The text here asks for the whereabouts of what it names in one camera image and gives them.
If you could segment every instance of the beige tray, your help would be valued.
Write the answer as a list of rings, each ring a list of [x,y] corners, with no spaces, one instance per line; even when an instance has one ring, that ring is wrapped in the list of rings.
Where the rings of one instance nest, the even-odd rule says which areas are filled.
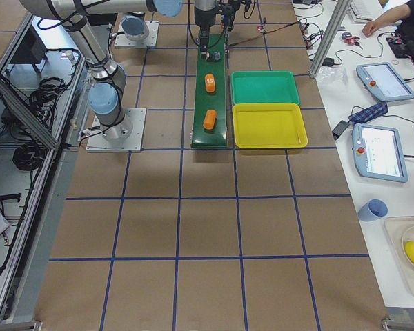
[[[389,217],[385,219],[384,225],[388,239],[394,247],[394,253],[403,278],[410,292],[414,295],[414,266],[406,258],[402,247],[402,235],[407,229],[414,226],[414,217]]]

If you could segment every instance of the white mounting plate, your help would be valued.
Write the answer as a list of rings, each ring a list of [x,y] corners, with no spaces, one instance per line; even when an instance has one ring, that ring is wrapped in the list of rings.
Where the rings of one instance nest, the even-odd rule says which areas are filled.
[[[132,121],[133,130],[130,136],[121,141],[109,141],[104,138],[102,134],[97,134],[101,131],[92,131],[92,134],[97,134],[90,137],[86,150],[88,152],[141,152],[141,144],[143,142],[144,124],[146,122],[145,108],[127,108],[126,116]],[[99,120],[94,118],[92,126],[99,126]]]
[[[116,48],[155,48],[157,47],[159,22],[145,22],[149,28],[149,35],[144,40],[133,41],[126,38],[124,34],[119,34],[115,39]],[[124,32],[121,25],[118,32]]]

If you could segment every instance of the person's hand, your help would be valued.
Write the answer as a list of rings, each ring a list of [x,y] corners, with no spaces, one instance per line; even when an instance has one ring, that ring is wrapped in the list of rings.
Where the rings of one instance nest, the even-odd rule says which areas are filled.
[[[365,34],[365,37],[371,36],[374,32],[379,30],[379,26],[376,21],[369,21],[367,24],[365,24],[364,28],[362,29],[362,32]]]

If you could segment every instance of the orange object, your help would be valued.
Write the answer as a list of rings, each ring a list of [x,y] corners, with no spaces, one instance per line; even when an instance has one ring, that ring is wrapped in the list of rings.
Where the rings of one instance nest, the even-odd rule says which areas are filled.
[[[213,93],[216,91],[215,76],[212,74],[207,74],[204,77],[204,80],[206,81],[206,91],[208,93]]]
[[[214,109],[209,109],[206,112],[206,117],[204,117],[204,123],[203,123],[203,127],[206,130],[212,130],[213,127],[215,126],[215,122],[216,122],[216,116],[218,114],[216,113],[216,110]]]

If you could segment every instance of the yellow tray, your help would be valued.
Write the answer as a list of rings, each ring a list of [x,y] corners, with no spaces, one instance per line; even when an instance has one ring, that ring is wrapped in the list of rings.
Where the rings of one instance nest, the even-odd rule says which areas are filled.
[[[238,103],[233,106],[233,126],[240,148],[300,148],[308,144],[296,103]]]

